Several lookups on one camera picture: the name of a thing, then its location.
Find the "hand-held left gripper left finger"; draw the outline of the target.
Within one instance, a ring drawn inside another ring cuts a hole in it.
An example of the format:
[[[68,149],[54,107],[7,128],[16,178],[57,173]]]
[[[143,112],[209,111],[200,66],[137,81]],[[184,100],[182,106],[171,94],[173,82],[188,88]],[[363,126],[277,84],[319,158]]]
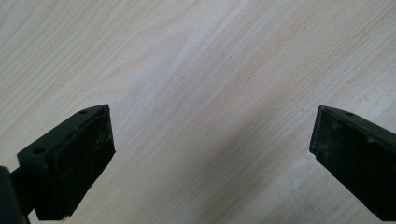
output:
[[[22,213],[40,220],[72,216],[114,154],[109,106],[78,111],[17,154],[12,177]]]

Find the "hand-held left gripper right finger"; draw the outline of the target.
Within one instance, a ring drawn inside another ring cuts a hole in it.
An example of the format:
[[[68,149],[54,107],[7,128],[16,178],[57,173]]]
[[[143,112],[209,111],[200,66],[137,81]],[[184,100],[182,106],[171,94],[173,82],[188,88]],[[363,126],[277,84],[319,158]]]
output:
[[[382,221],[396,221],[396,133],[321,105],[309,151]]]

